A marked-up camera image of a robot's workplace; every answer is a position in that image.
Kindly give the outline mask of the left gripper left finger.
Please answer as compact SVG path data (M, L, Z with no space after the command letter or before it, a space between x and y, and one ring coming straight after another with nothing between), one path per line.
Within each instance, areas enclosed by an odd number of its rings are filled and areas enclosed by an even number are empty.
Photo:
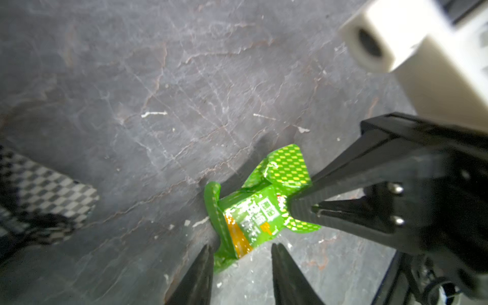
M205 245L165 304L210 304L214 275L212 247Z

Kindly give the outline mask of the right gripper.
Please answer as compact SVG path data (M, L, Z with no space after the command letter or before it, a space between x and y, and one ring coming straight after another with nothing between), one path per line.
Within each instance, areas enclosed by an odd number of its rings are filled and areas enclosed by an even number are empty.
M291 216L404 251L395 227L476 299L487 297L487 136L404 114L361 137L290 201Z

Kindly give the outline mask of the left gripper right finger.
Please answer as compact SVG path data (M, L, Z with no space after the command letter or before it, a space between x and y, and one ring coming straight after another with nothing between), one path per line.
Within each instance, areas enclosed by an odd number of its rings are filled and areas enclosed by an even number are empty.
M275 304L324 305L283 244L274 243L271 256Z

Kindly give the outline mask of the green cookie pack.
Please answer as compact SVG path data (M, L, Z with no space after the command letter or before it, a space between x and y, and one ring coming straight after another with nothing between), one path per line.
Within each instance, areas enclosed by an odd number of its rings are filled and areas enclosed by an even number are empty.
M308 168L295 144L269 153L242 187L225 197L218 182L208 183L205 207L220 237L214 272L224 271L285 228L301 234L318 231L319 225L297 220L289 212L289 200L310 186Z

